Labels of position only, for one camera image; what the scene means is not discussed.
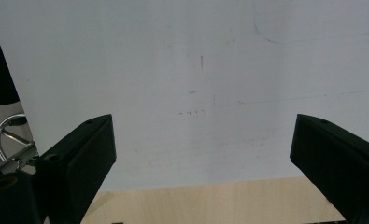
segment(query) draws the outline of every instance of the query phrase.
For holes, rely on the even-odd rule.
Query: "pencil mark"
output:
[[[187,115],[190,115],[190,116],[195,116],[195,115],[202,115],[202,114],[205,114],[205,110],[204,109],[197,109],[197,110],[189,110],[187,112],[180,112],[178,113],[178,115],[184,115],[184,114],[187,114]]]
[[[252,102],[245,102],[245,101],[237,101],[235,104],[226,104],[226,105],[216,105],[216,99],[213,98],[213,106],[223,107],[223,106],[232,106],[232,105],[257,105],[257,104],[268,104],[274,102],[288,102],[288,101],[298,101],[298,100],[307,100],[307,99],[315,99],[315,98],[322,98],[322,97],[331,97],[335,95],[349,95],[349,94],[358,94],[358,93],[366,93],[369,91],[346,91],[340,92],[335,94],[320,94],[320,95],[309,95],[309,96],[300,96],[300,97],[292,97],[292,98],[282,98],[282,99],[271,99],[271,100],[261,100],[261,101],[252,101]]]
[[[305,39],[293,39],[293,40],[289,40],[289,41],[279,41],[279,40],[275,40],[273,38],[269,38],[268,36],[266,36],[260,29],[259,24],[257,23],[257,10],[256,10],[256,5],[255,5],[256,0],[252,0],[251,1],[251,5],[252,5],[252,14],[253,14],[253,27],[254,30],[256,32],[257,35],[259,35],[260,37],[262,37],[264,40],[272,43],[272,44],[293,44],[293,43],[305,43],[305,42],[310,42],[310,41],[324,41],[324,40],[332,40],[332,39],[339,39],[339,38],[346,38],[346,37],[358,37],[358,36],[365,36],[365,35],[369,35],[369,32],[365,32],[365,33],[359,33],[359,34],[354,34],[354,35],[330,35],[330,36],[324,36],[324,37],[309,37],[309,38],[305,38]]]

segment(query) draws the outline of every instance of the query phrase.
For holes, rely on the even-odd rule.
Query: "white surface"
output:
[[[300,175],[298,113],[369,140],[369,0],[0,0],[0,42],[41,151],[113,115],[103,189]]]

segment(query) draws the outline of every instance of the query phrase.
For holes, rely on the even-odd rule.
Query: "wooden surface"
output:
[[[314,223],[342,216],[305,177],[100,192],[83,224]]]

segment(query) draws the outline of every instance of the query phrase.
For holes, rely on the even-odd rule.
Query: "metal ring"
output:
[[[15,115],[9,116],[8,118],[4,119],[3,122],[0,123],[0,158],[2,161],[8,160],[8,157],[1,146],[1,134],[9,135],[9,138],[14,139],[17,142],[22,143],[26,146],[33,144],[33,141],[26,142],[26,140],[24,139],[18,139],[19,136],[16,136],[4,130],[4,128],[7,127],[12,120],[23,118],[23,117],[26,117],[26,115],[25,114],[15,114]]]

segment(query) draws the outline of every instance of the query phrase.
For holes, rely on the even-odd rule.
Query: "metal hook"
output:
[[[21,138],[19,136],[17,136],[14,133],[10,133],[8,131],[5,130],[5,127],[10,126],[11,122],[15,119],[20,119],[26,117],[25,114],[15,114],[12,116],[9,116],[8,118],[4,119],[1,123],[0,123],[0,158],[2,161],[7,161],[8,157],[6,155],[6,153],[4,152],[2,146],[1,146],[1,135],[4,135],[14,141],[17,141],[23,145],[25,145],[26,147],[29,146],[33,146],[35,143],[33,141],[27,141],[24,138]]]

